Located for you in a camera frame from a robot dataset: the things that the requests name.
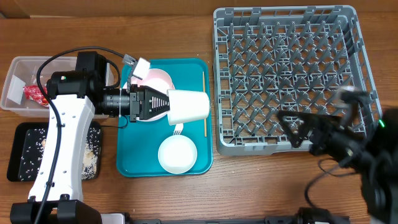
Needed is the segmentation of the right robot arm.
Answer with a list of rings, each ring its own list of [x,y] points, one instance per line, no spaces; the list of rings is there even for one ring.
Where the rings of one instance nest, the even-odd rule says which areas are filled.
[[[337,98],[348,110],[344,117],[280,110],[277,118],[293,147],[308,139],[310,154],[328,154],[338,167],[361,176],[361,194],[374,223],[397,223],[397,109],[375,122],[370,93],[344,86]]]

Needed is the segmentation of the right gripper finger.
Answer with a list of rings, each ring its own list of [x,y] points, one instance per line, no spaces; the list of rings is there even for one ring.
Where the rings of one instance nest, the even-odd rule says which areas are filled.
[[[279,110],[277,114],[277,118],[279,121],[283,121],[284,117],[298,117],[299,119],[305,122],[313,122],[313,123],[331,123],[331,124],[339,124],[341,122],[341,118],[339,116],[325,115],[325,114],[314,114],[314,113],[304,113],[297,111],[285,111]]]
[[[314,122],[309,119],[283,118],[281,126],[291,145],[298,148],[311,135]]]

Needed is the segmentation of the food scraps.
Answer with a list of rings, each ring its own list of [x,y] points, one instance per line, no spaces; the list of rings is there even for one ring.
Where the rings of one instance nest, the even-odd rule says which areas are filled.
[[[34,128],[29,129],[26,132],[17,175],[17,179],[19,181],[33,181],[36,179],[42,162],[46,142],[47,128]],[[83,180],[94,179],[98,175],[101,143],[102,133],[100,128],[89,128],[83,156]]]

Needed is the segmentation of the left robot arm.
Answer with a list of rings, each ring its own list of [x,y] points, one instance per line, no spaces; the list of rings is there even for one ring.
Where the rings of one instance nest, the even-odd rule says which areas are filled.
[[[83,202],[86,137],[96,114],[128,123],[170,109],[169,97],[148,86],[106,83],[111,61],[103,47],[78,47],[75,69],[55,72],[39,90],[50,106],[42,162],[26,202],[11,207],[12,223],[129,223],[127,213],[102,214]]]

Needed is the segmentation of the red snack wrapper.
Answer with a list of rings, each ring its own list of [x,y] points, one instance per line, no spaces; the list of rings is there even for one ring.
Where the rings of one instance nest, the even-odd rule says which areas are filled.
[[[45,99],[37,85],[25,86],[24,96],[27,100],[34,101],[40,106],[49,107],[48,101]]]

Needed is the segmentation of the white paper cup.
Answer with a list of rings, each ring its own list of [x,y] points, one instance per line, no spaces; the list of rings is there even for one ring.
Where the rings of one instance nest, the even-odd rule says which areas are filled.
[[[169,125],[202,120],[210,113],[209,96],[202,91],[167,90],[170,110]]]

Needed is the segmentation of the pink bowl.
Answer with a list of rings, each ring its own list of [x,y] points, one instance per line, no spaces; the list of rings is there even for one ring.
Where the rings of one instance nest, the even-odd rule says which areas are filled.
[[[138,86],[149,86],[164,94],[167,93],[167,90],[175,89],[170,75],[164,70],[158,68],[150,68],[147,76],[142,80],[132,77],[131,83],[137,84]]]

